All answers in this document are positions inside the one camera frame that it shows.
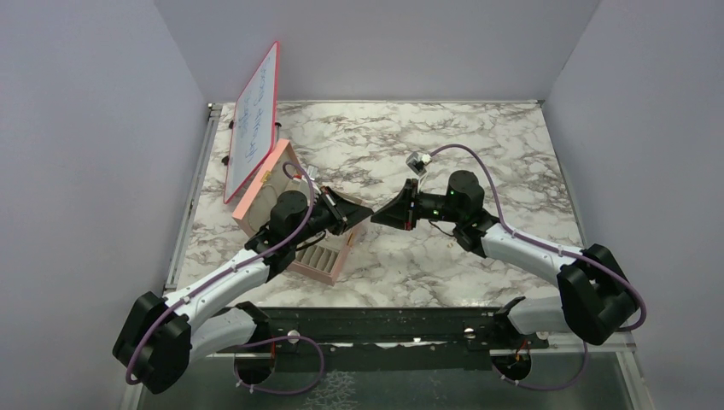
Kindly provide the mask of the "pink jewelry box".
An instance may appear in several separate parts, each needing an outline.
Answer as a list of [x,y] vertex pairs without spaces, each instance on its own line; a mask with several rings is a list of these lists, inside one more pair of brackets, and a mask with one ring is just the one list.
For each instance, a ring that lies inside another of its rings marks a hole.
[[[294,164],[299,162],[291,142],[282,138],[276,142],[260,170],[248,181],[248,187],[232,213],[242,231],[249,236],[270,220],[272,206],[285,191],[309,193],[306,184],[298,176],[292,179],[285,176],[282,170],[285,161]],[[289,270],[324,284],[335,284],[349,252],[364,236],[365,229],[365,222],[362,221],[339,235],[326,235],[319,243],[297,251]]]

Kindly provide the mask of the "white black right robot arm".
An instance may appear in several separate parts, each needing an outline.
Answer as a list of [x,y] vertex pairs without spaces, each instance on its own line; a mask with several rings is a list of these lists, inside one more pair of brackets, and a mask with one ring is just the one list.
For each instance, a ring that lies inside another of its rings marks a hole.
[[457,244],[482,258],[512,264],[553,284],[558,295],[518,297],[495,315],[493,338],[512,348],[537,332],[570,332],[592,345],[603,344],[643,308],[612,253],[558,245],[504,227],[484,207],[485,191],[474,173],[456,171],[445,194],[424,193],[407,179],[400,193],[376,211],[374,224],[410,231],[418,221],[449,222]]

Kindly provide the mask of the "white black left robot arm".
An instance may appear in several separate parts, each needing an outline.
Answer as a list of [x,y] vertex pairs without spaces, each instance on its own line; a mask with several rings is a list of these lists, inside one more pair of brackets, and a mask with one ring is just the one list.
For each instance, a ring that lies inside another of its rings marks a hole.
[[134,301],[112,349],[128,384],[154,394],[167,390],[214,339],[218,312],[228,302],[286,270],[302,243],[322,232],[341,235],[373,210],[324,186],[312,199],[287,190],[267,214],[243,249],[209,276],[167,296],[148,291]]

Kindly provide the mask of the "pink framed whiteboard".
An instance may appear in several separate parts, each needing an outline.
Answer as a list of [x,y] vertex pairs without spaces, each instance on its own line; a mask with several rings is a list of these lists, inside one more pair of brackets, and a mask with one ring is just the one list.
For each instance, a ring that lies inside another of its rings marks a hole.
[[280,44],[276,41],[236,100],[223,203],[230,202],[248,184],[276,144],[273,133],[277,116],[279,55]]

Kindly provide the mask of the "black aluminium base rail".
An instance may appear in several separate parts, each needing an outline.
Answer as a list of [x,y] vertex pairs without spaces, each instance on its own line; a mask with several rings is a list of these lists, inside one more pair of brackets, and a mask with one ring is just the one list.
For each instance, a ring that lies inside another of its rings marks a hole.
[[327,371],[498,370],[522,380],[536,359],[635,350],[623,333],[587,347],[567,333],[516,336],[496,307],[241,307],[258,326],[252,341],[275,342],[222,351],[255,371],[311,372],[322,361]]

